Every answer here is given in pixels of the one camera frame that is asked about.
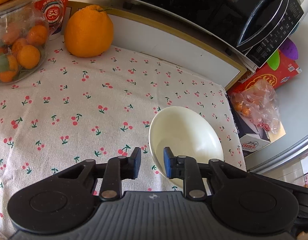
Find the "printed logo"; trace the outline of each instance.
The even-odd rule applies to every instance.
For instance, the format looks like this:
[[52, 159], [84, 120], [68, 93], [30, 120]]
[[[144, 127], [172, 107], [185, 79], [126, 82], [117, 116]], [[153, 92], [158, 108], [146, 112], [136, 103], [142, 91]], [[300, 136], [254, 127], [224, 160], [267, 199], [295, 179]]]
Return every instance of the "printed logo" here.
[[250, 88], [251, 86], [253, 86], [258, 80], [260, 79], [264, 79], [266, 80], [268, 83], [270, 83], [272, 86], [275, 86], [277, 83], [277, 78], [272, 75], [272, 74], [263, 74], [260, 75], [258, 77], [256, 77], [254, 80], [252, 80], [251, 82], [248, 83], [248, 85], [246, 86], [246, 89]]
[[46, 10], [46, 17], [49, 22], [55, 22], [59, 16], [59, 7], [57, 5], [52, 5]]
[[258, 142], [250, 141], [250, 142], [243, 143], [241, 147], [243, 150], [250, 151], [250, 150], [255, 150], [257, 146], [258, 146]]
[[149, 198], [152, 199], [152, 200], [154, 200], [154, 199], [156, 199], [156, 198], [158, 198], [158, 197], [159, 197], [159, 196], [157, 196], [156, 194], [152, 194], [152, 195], [149, 196]]
[[284, 77], [284, 78], [281, 80], [281, 83], [284, 83], [284, 82], [286, 82], [286, 81], [289, 80], [289, 79], [290, 79], [290, 76]]

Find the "purple object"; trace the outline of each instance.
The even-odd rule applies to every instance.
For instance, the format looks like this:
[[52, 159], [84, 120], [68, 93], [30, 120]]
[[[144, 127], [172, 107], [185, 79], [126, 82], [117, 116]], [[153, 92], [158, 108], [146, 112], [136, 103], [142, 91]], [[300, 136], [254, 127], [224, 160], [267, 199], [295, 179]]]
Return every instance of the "purple object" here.
[[287, 38], [279, 47], [279, 50], [292, 60], [298, 59], [298, 50], [294, 42]]

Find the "jar lid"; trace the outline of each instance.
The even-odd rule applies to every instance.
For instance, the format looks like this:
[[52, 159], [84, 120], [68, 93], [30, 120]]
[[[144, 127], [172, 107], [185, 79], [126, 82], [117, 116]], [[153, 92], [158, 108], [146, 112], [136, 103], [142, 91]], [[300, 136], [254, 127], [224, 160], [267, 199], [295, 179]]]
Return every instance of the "jar lid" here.
[[24, 5], [30, 3], [32, 0], [9, 0], [0, 5], [0, 16], [14, 11]]

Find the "microwave oven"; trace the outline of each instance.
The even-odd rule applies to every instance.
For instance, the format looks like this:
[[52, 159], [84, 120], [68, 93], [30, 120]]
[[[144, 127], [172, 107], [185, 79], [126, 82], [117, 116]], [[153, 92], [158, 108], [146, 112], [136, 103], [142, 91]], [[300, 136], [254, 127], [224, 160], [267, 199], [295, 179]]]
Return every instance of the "microwave oven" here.
[[297, 0], [130, 0], [180, 18], [261, 67], [304, 14]]

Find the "table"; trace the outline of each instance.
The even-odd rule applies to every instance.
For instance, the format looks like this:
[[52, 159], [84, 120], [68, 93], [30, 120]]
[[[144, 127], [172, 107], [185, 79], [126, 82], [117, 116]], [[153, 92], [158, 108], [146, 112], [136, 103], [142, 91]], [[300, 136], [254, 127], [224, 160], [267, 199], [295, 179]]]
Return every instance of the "table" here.
[[77, 58], [61, 36], [48, 48], [40, 70], [0, 85], [0, 231], [6, 236], [14, 233], [6, 211], [12, 194], [85, 159], [105, 163], [138, 146], [137, 183], [124, 180], [122, 190], [178, 190], [160, 175], [148, 144], [151, 120], [168, 106], [188, 107], [204, 117], [219, 136], [225, 161], [246, 170], [220, 85], [115, 46], [93, 58]]

